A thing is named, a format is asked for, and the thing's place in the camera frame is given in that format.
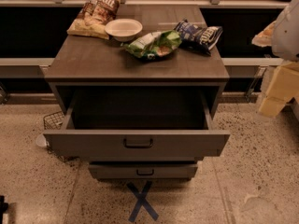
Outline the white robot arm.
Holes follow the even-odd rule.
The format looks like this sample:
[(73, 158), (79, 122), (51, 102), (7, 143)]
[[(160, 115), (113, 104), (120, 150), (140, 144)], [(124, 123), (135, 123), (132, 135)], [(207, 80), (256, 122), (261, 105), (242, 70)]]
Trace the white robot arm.
[(270, 47), (273, 54), (283, 60), (270, 79), (263, 80), (266, 90), (258, 108), (261, 115), (273, 118), (292, 98), (299, 98), (299, 0), (291, 0), (251, 43)]

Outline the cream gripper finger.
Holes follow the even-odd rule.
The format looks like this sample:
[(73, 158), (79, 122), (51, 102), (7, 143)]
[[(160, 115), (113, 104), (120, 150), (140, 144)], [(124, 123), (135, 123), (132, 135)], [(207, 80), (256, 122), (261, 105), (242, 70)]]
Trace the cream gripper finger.
[(284, 108), (285, 102), (273, 97), (264, 97), (261, 99), (258, 107), (258, 113), (273, 118), (277, 116), (280, 111)]
[(273, 21), (267, 25), (260, 33), (253, 37), (251, 43), (258, 47), (271, 47), (275, 24), (276, 22)]

